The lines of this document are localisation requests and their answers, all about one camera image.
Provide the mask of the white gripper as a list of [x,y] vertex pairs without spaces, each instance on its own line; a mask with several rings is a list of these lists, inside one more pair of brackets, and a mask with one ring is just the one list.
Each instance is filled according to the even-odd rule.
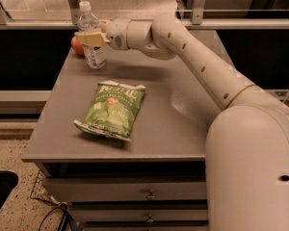
[[106,29],[106,35],[101,31],[76,32],[77,40],[84,45],[91,47],[103,47],[105,44],[116,49],[126,51],[129,49],[127,43],[127,30],[130,24],[129,19],[115,19],[110,22],[108,19],[101,19],[101,29]]

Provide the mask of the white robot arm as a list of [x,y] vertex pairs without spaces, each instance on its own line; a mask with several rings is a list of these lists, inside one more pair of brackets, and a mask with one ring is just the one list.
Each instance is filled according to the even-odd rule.
[[179,57],[220,113],[205,144],[209,231],[289,231],[289,107],[162,13],[79,32],[80,43]]

